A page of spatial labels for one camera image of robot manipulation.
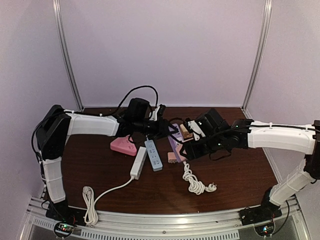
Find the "right aluminium frame post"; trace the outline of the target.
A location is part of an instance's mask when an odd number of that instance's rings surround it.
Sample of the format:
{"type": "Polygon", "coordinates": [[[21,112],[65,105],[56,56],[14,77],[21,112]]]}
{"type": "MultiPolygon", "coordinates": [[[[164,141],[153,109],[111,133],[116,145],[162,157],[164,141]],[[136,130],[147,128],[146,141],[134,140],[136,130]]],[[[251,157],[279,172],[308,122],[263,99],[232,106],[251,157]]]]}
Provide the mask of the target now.
{"type": "Polygon", "coordinates": [[[264,50],[265,50],[265,46],[266,46],[266,42],[269,34],[270,24],[271,24],[272,9],[273,9],[273,1],[265,0],[256,55],[255,55],[255,59],[254,59],[254,63],[253,63],[253,67],[252,67],[252,71],[249,79],[249,84],[245,94],[245,98],[241,107],[243,111],[246,111],[248,108],[251,96],[253,94],[254,86],[258,77],[258,73],[260,70],[260,66],[262,63],[262,58],[263,58],[263,54],[264,54],[264,50]]]}

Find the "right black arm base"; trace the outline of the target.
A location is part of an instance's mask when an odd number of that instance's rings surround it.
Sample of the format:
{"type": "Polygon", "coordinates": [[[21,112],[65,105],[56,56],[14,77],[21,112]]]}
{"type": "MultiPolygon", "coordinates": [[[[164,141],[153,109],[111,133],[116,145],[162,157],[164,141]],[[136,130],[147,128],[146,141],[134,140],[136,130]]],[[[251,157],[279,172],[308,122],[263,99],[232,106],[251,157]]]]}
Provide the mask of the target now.
{"type": "Polygon", "coordinates": [[[241,224],[243,226],[271,221],[282,216],[280,206],[264,199],[261,205],[256,207],[246,207],[239,212],[241,224]]]}

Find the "light blue power strip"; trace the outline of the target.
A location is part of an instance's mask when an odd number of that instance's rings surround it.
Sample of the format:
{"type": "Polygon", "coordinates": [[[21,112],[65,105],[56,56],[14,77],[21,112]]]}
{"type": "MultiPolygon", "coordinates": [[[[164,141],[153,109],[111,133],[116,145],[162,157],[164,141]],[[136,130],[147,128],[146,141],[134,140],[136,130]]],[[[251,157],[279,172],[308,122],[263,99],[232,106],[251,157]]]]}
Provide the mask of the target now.
{"type": "Polygon", "coordinates": [[[146,140],[144,142],[149,161],[151,163],[152,170],[154,172],[161,171],[163,169],[163,163],[153,140],[146,140]]]}

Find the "beige cube socket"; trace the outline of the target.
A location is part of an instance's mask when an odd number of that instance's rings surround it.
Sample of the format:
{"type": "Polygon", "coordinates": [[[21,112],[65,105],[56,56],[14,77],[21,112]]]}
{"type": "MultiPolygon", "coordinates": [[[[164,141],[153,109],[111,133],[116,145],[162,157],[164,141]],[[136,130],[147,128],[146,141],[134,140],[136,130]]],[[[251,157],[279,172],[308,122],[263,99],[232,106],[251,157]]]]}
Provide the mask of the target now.
{"type": "Polygon", "coordinates": [[[179,128],[184,140],[193,138],[193,133],[190,133],[183,124],[181,124],[179,128]]]}

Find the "aluminium frame post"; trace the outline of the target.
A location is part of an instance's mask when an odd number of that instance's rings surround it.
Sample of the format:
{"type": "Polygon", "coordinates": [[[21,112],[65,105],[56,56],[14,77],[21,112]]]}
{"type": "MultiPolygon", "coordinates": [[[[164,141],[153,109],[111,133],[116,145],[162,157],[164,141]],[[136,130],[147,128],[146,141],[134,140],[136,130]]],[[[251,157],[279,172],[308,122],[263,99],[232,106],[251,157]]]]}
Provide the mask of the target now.
{"type": "Polygon", "coordinates": [[[82,111],[84,109],[84,105],[82,103],[80,92],[76,83],[76,79],[75,79],[75,75],[74,75],[74,71],[71,63],[71,58],[68,51],[68,44],[67,44],[66,34],[65,34],[64,25],[63,25],[61,3],[59,0],[53,0],[52,6],[53,6],[53,14],[56,22],[56,27],[57,27],[59,44],[60,44],[61,53],[62,53],[62,59],[64,62],[71,92],[73,94],[77,108],[80,111],[82,111]]]}
{"type": "Polygon", "coordinates": [[[255,55],[255,59],[254,59],[254,63],[253,63],[253,67],[252,67],[252,71],[249,79],[249,84],[245,94],[245,98],[241,107],[243,111],[246,111],[248,108],[251,96],[253,94],[254,86],[258,77],[258,73],[260,70],[260,66],[262,63],[262,58],[263,58],[263,54],[264,54],[264,50],[265,50],[265,46],[266,46],[266,42],[269,34],[270,24],[271,24],[272,9],[273,9],[273,1],[265,0],[256,55],[255,55]]]}

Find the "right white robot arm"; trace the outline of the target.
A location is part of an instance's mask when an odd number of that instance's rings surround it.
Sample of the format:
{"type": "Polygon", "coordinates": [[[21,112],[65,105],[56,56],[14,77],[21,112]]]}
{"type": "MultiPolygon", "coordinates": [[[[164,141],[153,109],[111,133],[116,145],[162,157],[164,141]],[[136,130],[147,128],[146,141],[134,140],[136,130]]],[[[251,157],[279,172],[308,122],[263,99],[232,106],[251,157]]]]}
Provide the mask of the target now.
{"type": "Polygon", "coordinates": [[[269,188],[256,210],[259,220],[268,220],[289,197],[320,179],[320,122],[307,125],[265,123],[238,119],[232,125],[193,121],[188,125],[194,138],[185,141],[179,150],[187,160],[198,159],[220,150],[281,149],[304,154],[301,163],[287,177],[269,188]]]}

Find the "aluminium front rail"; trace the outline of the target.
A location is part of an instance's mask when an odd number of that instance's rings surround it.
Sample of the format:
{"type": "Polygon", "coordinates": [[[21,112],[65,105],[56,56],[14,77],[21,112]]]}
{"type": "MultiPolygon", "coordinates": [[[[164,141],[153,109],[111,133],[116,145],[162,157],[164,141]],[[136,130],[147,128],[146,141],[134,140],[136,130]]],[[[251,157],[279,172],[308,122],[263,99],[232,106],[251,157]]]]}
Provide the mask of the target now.
{"type": "MultiPolygon", "coordinates": [[[[299,202],[289,200],[289,217],[272,237],[256,233],[258,223],[243,225],[240,208],[190,214],[125,214],[98,211],[95,226],[76,226],[65,240],[311,240],[299,202]]],[[[46,217],[43,199],[32,197],[18,240],[64,240],[56,236],[58,222],[46,217]]]]}

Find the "left aluminium frame post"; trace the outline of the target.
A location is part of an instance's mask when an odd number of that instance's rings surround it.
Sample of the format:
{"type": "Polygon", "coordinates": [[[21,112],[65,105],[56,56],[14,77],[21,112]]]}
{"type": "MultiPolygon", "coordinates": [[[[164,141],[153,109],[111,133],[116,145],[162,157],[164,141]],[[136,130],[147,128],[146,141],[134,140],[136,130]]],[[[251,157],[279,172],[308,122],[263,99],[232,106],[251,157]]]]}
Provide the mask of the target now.
{"type": "Polygon", "coordinates": [[[71,63],[71,58],[68,51],[68,44],[67,44],[66,34],[65,34],[64,25],[63,25],[61,3],[59,0],[53,0],[52,6],[53,6],[53,14],[56,22],[56,27],[57,27],[59,44],[60,44],[61,53],[62,53],[62,59],[64,62],[71,92],[73,94],[77,108],[80,111],[82,111],[84,109],[84,105],[82,103],[80,92],[76,83],[76,79],[75,79],[75,75],[74,75],[74,71],[71,63]]]}

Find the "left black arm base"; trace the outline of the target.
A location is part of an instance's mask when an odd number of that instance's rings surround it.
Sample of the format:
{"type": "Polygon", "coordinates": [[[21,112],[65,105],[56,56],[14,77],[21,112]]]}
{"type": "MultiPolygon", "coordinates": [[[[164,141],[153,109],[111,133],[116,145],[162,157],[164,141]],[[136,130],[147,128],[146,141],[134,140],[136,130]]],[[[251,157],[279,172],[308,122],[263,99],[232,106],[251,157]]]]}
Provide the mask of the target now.
{"type": "Polygon", "coordinates": [[[58,203],[53,203],[49,200],[49,205],[46,210],[45,216],[47,218],[57,220],[77,226],[86,226],[85,223],[86,210],[69,206],[68,201],[65,199],[58,203]]]}

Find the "light pink usb charger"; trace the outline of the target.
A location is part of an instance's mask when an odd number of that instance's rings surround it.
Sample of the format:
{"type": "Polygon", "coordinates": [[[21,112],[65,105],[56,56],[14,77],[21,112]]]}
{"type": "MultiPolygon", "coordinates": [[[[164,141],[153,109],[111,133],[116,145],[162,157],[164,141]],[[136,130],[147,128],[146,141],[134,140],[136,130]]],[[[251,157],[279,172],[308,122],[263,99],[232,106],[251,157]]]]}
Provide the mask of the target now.
{"type": "Polygon", "coordinates": [[[177,158],[174,152],[168,152],[167,153],[167,161],[170,164],[174,164],[177,162],[177,158]]]}

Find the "white power strip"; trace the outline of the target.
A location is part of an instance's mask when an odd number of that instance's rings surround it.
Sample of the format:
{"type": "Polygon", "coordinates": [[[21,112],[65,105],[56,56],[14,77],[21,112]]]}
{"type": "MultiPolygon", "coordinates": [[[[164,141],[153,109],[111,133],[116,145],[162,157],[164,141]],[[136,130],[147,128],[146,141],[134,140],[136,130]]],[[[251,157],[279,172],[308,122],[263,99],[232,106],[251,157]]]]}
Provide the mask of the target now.
{"type": "Polygon", "coordinates": [[[140,178],[142,168],[146,160],[146,156],[147,156],[147,149],[146,147],[141,146],[138,149],[138,152],[135,156],[134,162],[130,170],[130,177],[133,180],[138,180],[140,178]]]}

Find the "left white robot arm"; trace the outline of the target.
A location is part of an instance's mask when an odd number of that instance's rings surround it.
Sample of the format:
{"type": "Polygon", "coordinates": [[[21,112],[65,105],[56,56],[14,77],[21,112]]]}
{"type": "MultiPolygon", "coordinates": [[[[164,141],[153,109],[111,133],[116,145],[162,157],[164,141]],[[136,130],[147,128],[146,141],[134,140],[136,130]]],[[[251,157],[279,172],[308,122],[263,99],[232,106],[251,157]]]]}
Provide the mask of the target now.
{"type": "Polygon", "coordinates": [[[61,161],[70,136],[126,137],[141,133],[150,140],[161,139],[178,132],[162,117],[165,108],[161,104],[146,116],[150,105],[133,103],[120,114],[90,115],[53,105],[31,135],[31,147],[42,165],[49,199],[55,204],[51,210],[53,215],[61,222],[72,218],[71,209],[61,203],[66,200],[61,161]]]}

